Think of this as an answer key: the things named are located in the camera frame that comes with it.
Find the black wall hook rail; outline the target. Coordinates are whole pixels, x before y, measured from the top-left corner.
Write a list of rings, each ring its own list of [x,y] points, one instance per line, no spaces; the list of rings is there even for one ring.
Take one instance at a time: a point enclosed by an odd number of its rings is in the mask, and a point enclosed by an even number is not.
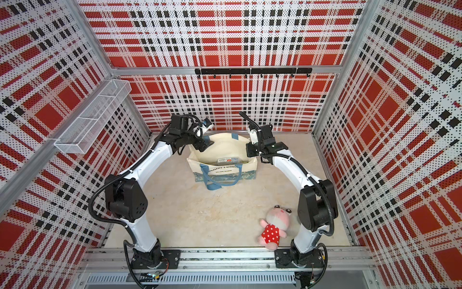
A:
[[[216,77],[217,75],[310,75],[313,72],[311,67],[283,67],[283,68],[203,68],[195,69],[196,75],[211,75]]]

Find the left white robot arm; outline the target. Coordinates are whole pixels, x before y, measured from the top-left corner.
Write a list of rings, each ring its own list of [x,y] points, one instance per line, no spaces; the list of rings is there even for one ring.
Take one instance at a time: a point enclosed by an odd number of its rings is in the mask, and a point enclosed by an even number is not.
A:
[[[208,119],[200,120],[192,114],[174,114],[170,122],[154,138],[152,146],[129,168],[118,175],[108,175],[105,184],[89,199],[92,218],[121,225],[132,241],[125,245],[133,249],[135,257],[147,266],[162,262],[160,241],[154,236],[146,217],[148,199],[143,186],[149,177],[179,149],[192,145],[205,151],[211,141],[203,138],[213,127]]]

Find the cream canvas tote bag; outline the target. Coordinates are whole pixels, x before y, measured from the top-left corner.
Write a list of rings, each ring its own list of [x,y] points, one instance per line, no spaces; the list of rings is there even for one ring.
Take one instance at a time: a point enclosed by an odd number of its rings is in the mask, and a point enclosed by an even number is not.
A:
[[[204,136],[203,140],[209,145],[203,152],[188,145],[187,161],[195,182],[203,183],[208,190],[218,190],[256,178],[257,159],[249,157],[246,150],[249,138],[224,132]]]

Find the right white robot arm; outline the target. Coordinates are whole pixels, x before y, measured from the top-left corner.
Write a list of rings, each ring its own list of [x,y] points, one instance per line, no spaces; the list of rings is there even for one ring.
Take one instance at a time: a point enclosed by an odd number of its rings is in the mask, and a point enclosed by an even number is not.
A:
[[[320,251],[321,236],[334,234],[334,220],[338,217],[336,194],[330,180],[322,180],[309,172],[284,143],[276,141],[272,128],[272,125],[259,126],[251,122],[247,128],[250,142],[246,144],[246,152],[249,157],[259,156],[263,163],[278,168],[299,190],[300,227],[291,241],[290,254],[294,264],[302,266]]]

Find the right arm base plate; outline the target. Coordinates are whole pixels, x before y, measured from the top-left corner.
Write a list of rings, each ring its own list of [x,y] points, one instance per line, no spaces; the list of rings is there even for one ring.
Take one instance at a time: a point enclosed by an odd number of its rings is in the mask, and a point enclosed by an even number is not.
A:
[[[313,249],[308,253],[299,253],[297,249],[277,249],[274,251],[276,267],[279,269],[291,268],[314,268],[321,269],[324,266],[322,250]]]

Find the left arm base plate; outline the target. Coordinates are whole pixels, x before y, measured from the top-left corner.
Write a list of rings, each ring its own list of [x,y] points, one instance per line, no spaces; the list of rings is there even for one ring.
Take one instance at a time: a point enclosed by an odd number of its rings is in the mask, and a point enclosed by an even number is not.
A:
[[[141,269],[177,269],[180,260],[180,250],[165,250],[153,252],[139,252],[134,251],[131,257],[131,267],[135,270]]]

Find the pink plush toy red dress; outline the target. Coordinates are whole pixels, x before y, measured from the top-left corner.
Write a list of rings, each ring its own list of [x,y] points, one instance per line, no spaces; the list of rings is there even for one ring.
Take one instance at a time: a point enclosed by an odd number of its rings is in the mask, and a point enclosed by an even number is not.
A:
[[[281,239],[287,237],[291,214],[290,208],[283,208],[280,205],[275,205],[270,209],[266,217],[260,220],[263,231],[257,238],[258,244],[270,251],[277,250]]]

